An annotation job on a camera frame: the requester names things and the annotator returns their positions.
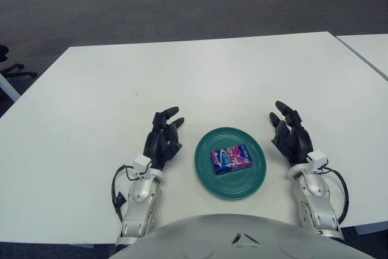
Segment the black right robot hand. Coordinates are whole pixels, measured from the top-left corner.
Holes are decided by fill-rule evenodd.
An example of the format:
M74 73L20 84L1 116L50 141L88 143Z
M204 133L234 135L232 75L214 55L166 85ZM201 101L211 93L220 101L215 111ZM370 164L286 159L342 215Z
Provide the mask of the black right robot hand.
M309 133L301 124L302 119L299 113L281 101L276 101L275 106L285 119L280 120L275 113L269 113L270 122L275 128L272 143L287 159L291 167L305 164L307 154L313 152L313 146Z

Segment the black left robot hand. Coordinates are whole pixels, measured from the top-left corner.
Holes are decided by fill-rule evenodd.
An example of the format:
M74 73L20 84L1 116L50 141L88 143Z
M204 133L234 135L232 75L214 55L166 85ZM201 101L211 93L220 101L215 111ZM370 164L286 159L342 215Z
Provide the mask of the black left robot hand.
M153 127L147 135L143 151L143 155L151 159L151 168L163 171L166 162L171 161L182 148L178 129L183 125L184 118L168 123L168 120L178 112L179 107L171 107L155 113Z

